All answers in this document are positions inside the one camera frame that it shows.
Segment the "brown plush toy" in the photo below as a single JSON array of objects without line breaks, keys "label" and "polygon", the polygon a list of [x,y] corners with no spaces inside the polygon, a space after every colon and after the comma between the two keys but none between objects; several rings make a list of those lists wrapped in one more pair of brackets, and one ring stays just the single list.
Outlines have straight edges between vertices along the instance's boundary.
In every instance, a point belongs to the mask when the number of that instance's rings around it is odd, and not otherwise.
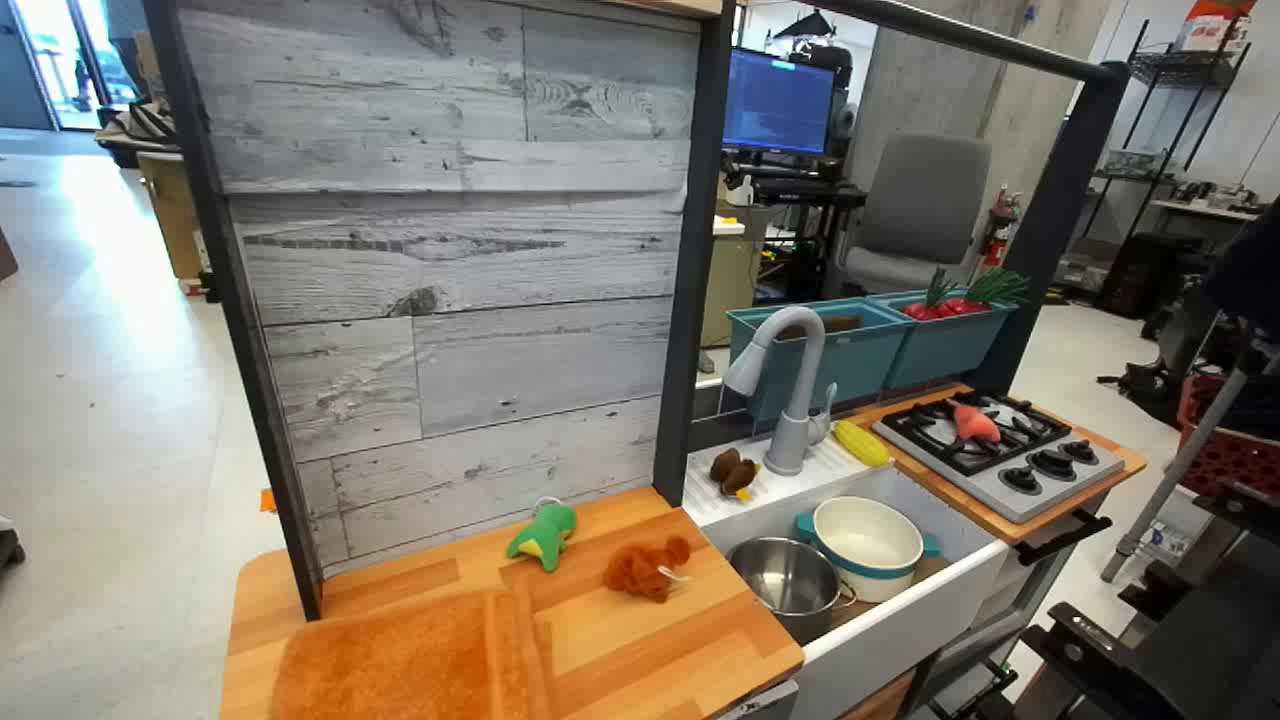
[{"label": "brown plush toy", "polygon": [[711,462],[710,480],[718,485],[720,496],[746,500],[758,485],[758,465],[735,447],[727,447]]}]

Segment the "green plush toy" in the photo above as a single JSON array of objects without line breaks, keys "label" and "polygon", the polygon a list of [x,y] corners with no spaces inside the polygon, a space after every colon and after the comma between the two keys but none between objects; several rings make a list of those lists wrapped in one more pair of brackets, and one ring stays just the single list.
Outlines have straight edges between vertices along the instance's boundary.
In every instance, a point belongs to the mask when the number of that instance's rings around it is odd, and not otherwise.
[{"label": "green plush toy", "polygon": [[509,540],[512,560],[535,560],[546,571],[564,564],[564,550],[577,531],[577,507],[564,500],[541,500],[531,519]]}]

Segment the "orange plush toy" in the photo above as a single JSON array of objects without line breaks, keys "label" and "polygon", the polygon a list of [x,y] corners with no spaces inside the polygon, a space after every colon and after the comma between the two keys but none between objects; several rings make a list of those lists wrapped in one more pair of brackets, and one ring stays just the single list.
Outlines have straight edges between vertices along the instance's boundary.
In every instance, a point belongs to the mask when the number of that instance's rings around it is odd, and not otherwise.
[{"label": "orange plush toy", "polygon": [[628,544],[609,560],[604,584],[611,593],[663,606],[690,558],[692,544],[684,535],[668,535],[663,544]]}]

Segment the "orange towel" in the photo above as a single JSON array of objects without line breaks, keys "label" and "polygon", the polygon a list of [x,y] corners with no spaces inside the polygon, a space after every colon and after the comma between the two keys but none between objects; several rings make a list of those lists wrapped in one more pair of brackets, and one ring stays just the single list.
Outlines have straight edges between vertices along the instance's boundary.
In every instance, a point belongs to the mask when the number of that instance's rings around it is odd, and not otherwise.
[{"label": "orange towel", "polygon": [[548,680],[512,593],[455,593],[323,621],[283,649],[269,720],[548,720]]}]

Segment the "yellow corn plush toy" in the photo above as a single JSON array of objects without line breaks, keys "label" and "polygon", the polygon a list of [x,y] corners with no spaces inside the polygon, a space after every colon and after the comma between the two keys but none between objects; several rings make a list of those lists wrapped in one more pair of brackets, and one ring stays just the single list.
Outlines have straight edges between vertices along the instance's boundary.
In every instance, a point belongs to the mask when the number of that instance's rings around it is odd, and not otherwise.
[{"label": "yellow corn plush toy", "polygon": [[838,439],[849,458],[857,458],[861,465],[869,465],[869,470],[890,470],[890,465],[891,465],[890,446],[884,446],[878,431],[869,431],[866,425],[838,419],[838,425],[831,425],[831,439]]}]

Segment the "grey toy faucet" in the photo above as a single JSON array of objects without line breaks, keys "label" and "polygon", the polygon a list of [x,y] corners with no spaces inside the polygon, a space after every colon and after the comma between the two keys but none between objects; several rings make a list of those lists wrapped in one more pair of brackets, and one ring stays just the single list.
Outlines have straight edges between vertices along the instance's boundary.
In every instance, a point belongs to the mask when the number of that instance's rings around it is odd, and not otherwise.
[{"label": "grey toy faucet", "polygon": [[778,312],[768,312],[762,319],[762,329],[751,332],[749,347],[727,365],[725,385],[735,395],[751,395],[762,388],[764,365],[771,343],[796,329],[800,332],[800,368],[792,381],[792,395],[771,427],[768,454],[764,454],[764,470],[771,476],[800,476],[806,462],[810,462],[810,425],[814,425],[814,388],[822,375],[822,362],[825,362],[825,319],[818,309],[810,305],[784,305]]}]

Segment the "stainless steel pot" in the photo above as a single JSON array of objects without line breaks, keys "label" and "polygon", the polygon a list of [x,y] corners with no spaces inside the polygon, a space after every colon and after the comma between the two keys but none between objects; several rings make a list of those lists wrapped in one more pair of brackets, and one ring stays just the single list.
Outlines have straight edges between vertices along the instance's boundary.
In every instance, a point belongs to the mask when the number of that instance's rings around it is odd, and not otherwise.
[{"label": "stainless steel pot", "polygon": [[788,535],[751,535],[727,551],[727,564],[800,644],[825,638],[849,599],[841,571]]}]

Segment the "computer monitor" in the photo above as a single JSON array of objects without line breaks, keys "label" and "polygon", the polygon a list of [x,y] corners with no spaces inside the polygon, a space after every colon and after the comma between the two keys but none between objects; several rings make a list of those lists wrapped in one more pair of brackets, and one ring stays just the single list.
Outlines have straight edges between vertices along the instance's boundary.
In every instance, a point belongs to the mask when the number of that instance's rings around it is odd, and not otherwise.
[{"label": "computer monitor", "polygon": [[725,144],[731,153],[822,155],[831,78],[814,66],[735,48],[727,61]]}]

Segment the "white teal pot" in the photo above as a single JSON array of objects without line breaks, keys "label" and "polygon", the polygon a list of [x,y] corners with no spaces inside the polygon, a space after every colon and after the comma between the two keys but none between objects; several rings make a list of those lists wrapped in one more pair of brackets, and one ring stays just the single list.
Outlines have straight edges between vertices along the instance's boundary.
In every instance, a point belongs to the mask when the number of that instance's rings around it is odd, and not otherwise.
[{"label": "white teal pot", "polygon": [[792,519],[841,579],[869,606],[904,593],[933,551],[927,535],[891,504],[871,496],[825,496]]}]

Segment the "right teal planter box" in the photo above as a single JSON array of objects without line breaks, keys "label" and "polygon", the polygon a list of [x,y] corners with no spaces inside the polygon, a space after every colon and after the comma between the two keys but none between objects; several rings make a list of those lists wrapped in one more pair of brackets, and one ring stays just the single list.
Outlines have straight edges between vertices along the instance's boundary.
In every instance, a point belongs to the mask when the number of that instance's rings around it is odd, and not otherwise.
[{"label": "right teal planter box", "polygon": [[908,392],[908,388],[924,388],[924,385],[971,372],[1013,318],[1013,305],[989,305],[977,318],[908,319],[904,309],[912,299],[920,295],[878,295],[878,309],[904,329],[904,343],[890,375],[891,392]]}]

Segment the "white toy sink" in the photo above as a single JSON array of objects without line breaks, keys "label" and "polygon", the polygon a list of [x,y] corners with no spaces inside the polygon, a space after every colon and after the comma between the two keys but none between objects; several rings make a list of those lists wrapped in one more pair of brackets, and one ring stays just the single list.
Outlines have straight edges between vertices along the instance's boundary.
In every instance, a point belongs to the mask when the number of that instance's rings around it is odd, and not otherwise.
[{"label": "white toy sink", "polygon": [[710,480],[711,462],[718,447],[690,458],[682,507],[720,551],[792,535],[830,496],[890,504],[924,535],[924,558],[901,579],[843,576],[843,608],[800,642],[806,665],[778,691],[746,701],[749,715],[841,720],[985,629],[1025,629],[1063,570],[1063,558],[1025,564],[1004,535],[901,465],[869,470],[831,439],[814,447],[800,476],[762,473],[749,500],[727,500]]}]

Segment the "grey office chair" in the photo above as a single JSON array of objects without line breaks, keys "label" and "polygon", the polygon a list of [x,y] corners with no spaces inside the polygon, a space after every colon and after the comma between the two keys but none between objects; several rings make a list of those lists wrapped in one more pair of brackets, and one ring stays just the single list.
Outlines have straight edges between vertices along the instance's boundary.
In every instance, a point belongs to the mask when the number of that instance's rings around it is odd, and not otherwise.
[{"label": "grey office chair", "polygon": [[985,203],[991,149],[968,137],[901,131],[884,144],[841,282],[866,294],[924,289],[955,268]]}]

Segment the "red toy radishes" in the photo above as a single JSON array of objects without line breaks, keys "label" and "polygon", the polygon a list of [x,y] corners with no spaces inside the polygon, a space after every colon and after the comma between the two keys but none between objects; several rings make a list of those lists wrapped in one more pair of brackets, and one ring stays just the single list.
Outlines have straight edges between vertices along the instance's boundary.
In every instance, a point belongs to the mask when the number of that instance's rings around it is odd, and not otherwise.
[{"label": "red toy radishes", "polygon": [[1016,305],[1027,294],[1020,272],[989,272],[977,278],[968,289],[953,289],[948,272],[938,268],[924,295],[904,309],[908,319],[955,319],[977,318],[989,305]]}]

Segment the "toy stove top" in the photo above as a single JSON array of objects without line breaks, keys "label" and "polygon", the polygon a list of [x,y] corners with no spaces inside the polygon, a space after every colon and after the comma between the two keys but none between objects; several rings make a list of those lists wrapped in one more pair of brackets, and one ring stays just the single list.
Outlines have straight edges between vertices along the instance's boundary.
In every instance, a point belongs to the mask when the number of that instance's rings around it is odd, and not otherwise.
[{"label": "toy stove top", "polygon": [[[995,446],[959,446],[953,404],[971,404],[1002,425]],[[1078,500],[1124,470],[1117,454],[1052,419],[1027,399],[959,392],[878,419],[878,431],[1004,519],[1031,519]]]}]

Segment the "black metal shelf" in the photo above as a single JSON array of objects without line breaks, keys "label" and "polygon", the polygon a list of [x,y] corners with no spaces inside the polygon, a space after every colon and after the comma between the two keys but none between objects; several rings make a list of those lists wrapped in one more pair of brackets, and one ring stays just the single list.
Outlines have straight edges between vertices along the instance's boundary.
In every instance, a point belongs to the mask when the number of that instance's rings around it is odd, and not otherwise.
[{"label": "black metal shelf", "polygon": [[1246,16],[1194,16],[1173,42],[1136,33],[1117,131],[1092,167],[1086,215],[1056,272],[1062,294],[1117,294],[1128,264],[1150,268],[1177,250],[1167,237],[1177,215],[1218,225],[1255,215],[1249,188],[1194,177],[1249,52]]}]

